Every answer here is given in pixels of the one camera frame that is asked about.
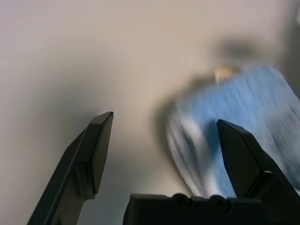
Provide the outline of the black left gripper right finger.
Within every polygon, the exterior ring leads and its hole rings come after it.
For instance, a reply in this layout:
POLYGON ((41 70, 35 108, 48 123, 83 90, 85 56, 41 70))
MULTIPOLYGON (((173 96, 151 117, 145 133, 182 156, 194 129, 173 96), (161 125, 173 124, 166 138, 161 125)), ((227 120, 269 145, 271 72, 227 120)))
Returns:
POLYGON ((237 197, 298 199, 275 161, 244 128, 226 120, 217 121, 225 169, 237 197))

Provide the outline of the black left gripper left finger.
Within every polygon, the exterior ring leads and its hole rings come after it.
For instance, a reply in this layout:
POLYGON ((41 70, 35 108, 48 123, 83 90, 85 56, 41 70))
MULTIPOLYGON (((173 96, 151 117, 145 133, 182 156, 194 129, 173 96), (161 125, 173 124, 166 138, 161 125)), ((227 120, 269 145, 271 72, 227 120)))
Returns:
POLYGON ((63 153, 29 225, 75 225, 86 200, 98 194, 113 112, 94 117, 63 153))

